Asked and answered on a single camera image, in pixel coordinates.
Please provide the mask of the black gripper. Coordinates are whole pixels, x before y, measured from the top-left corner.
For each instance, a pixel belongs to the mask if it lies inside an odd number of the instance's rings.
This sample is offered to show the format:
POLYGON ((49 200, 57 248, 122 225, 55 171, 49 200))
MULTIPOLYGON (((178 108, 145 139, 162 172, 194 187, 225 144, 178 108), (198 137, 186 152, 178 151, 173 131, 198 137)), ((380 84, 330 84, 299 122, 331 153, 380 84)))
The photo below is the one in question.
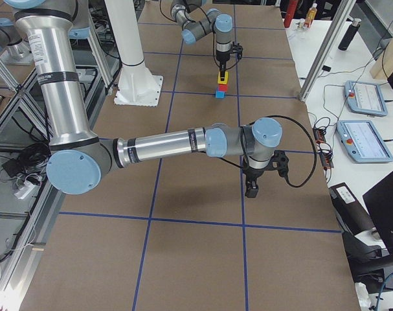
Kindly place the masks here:
POLYGON ((254 168, 247 163, 243 164, 242 172, 245 175, 245 197, 255 198, 259 191, 257 179, 265 172, 265 167, 254 168))
POLYGON ((218 67, 220 68, 218 73, 218 83, 226 83, 227 82, 227 62, 230 60, 230 51, 219 51, 216 50, 216 61, 218 62, 218 67))

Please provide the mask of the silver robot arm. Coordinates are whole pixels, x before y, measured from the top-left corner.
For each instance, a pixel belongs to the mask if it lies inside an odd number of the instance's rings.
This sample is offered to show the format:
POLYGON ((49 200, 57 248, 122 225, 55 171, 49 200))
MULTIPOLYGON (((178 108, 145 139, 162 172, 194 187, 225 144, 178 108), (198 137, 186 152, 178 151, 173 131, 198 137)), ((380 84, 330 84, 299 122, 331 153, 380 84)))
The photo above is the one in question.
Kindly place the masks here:
POLYGON ((70 43, 70 31, 86 20, 87 2, 10 1, 9 5, 34 57, 52 127, 47 177, 58 190, 83 194, 118 168, 196 152, 218 158, 242 156, 249 198, 257 195, 257 180, 265 171, 287 176, 288 159, 278 149, 282 127, 270 117, 237 128, 215 124, 129 140, 99 138, 85 112, 70 43))
POLYGON ((214 52, 219 68, 218 83, 226 84, 228 79, 227 62, 230 60, 234 48, 232 17, 212 8, 202 11, 204 18, 192 19, 190 13, 197 9, 201 10, 205 3, 205 1, 173 1, 170 6, 170 16, 182 28, 183 41, 188 45, 194 44, 209 34, 215 35, 214 52))

